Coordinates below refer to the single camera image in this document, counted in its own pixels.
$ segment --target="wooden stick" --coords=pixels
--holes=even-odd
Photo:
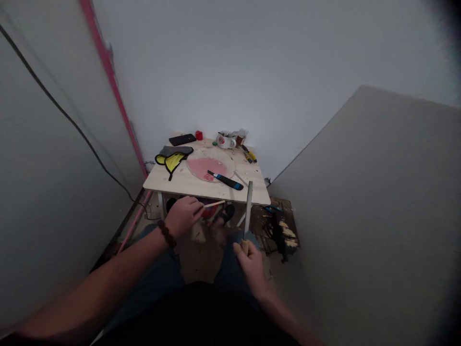
[[[234,174],[235,174],[236,176],[239,177],[239,179],[242,181],[242,183],[243,183],[246,187],[248,187],[248,184],[242,179],[241,176],[239,176],[239,174],[238,174],[236,171],[234,171]]]
[[[221,203],[226,203],[226,201],[220,201],[220,202],[216,202],[216,203],[207,204],[204,207],[205,208],[213,207],[214,205],[218,205],[218,204],[221,204]]]
[[[243,253],[248,256],[250,241],[248,239],[242,239],[242,241],[240,242],[240,246],[242,247]]]
[[[242,217],[240,218],[240,221],[239,223],[237,224],[236,227],[240,227],[240,225],[242,224],[242,222],[245,220],[245,217],[246,217],[246,213],[243,213]]]

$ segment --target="wooden handle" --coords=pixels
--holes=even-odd
[[[203,207],[204,208],[213,207],[214,205],[218,205],[218,204],[221,204],[221,203],[226,203],[226,201],[219,201],[219,202],[216,202],[216,203],[207,204],[207,205],[204,205]]]
[[[242,241],[240,242],[240,246],[242,247],[243,253],[248,256],[248,248],[250,246],[250,241],[248,239],[242,239]]]

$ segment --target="hand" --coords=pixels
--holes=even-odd
[[[264,278],[263,256],[251,241],[248,247],[248,256],[245,255],[239,244],[234,243],[233,247],[251,293],[256,299],[263,299],[270,292],[269,285]]]
[[[195,197],[186,196],[173,204],[165,219],[165,225],[177,239],[192,228],[204,210],[203,203]]]

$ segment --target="wooden bracelet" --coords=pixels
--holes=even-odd
[[[176,246],[176,240],[174,240],[173,236],[170,234],[170,230],[168,229],[167,226],[165,226],[165,223],[163,222],[163,220],[158,220],[157,221],[157,226],[162,231],[162,234],[165,237],[165,240],[167,241],[168,246],[169,247],[175,247]]]

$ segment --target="wooden plank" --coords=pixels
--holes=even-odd
[[[185,144],[184,146],[193,147],[194,150],[199,148],[212,148],[213,139],[204,138],[203,141],[196,141]],[[234,160],[236,171],[239,176],[248,183],[253,181],[253,203],[259,205],[270,204],[269,193],[267,192],[264,177],[259,168],[259,163],[249,163],[242,150],[237,148],[224,149],[224,151]],[[163,191],[179,195],[190,195],[196,197],[206,197],[223,199],[234,202],[246,202],[248,189],[245,186],[243,190],[237,191],[221,183],[210,183],[200,180],[192,175],[187,167],[186,161],[182,161],[179,167],[174,171],[173,178],[168,181],[170,174],[165,166],[156,164],[151,173],[144,182],[144,188],[155,191]],[[237,176],[232,177],[235,181],[240,181]]]

